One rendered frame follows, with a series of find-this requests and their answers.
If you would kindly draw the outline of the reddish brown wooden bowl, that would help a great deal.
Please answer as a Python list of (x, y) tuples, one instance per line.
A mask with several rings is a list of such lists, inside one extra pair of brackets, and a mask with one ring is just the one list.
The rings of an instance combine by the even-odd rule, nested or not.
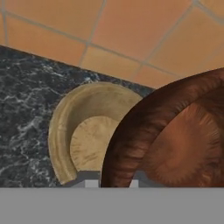
[(155, 90), (121, 120), (101, 186), (128, 187), (138, 171), (168, 187), (224, 187), (224, 67)]

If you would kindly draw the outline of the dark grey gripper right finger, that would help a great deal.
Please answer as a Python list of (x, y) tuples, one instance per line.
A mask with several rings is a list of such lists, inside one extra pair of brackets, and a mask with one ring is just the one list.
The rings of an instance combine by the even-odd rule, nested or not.
[(130, 186), (132, 188), (144, 188), (144, 187), (162, 187), (162, 185), (156, 183), (155, 181), (148, 179), (144, 171), (136, 171)]

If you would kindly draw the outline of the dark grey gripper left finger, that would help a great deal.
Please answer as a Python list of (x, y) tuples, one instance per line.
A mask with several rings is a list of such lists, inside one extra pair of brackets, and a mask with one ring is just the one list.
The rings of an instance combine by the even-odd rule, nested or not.
[(99, 188), (101, 173), (99, 171), (79, 171), (76, 179), (65, 183), (64, 187)]

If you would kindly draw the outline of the light tan wooden bowl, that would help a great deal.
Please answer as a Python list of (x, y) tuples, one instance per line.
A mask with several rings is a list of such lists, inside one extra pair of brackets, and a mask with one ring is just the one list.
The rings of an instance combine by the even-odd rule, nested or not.
[(80, 172), (102, 170), (118, 123), (140, 100), (134, 91), (109, 82), (84, 84), (61, 99), (50, 121), (48, 148), (62, 185), (76, 180)]

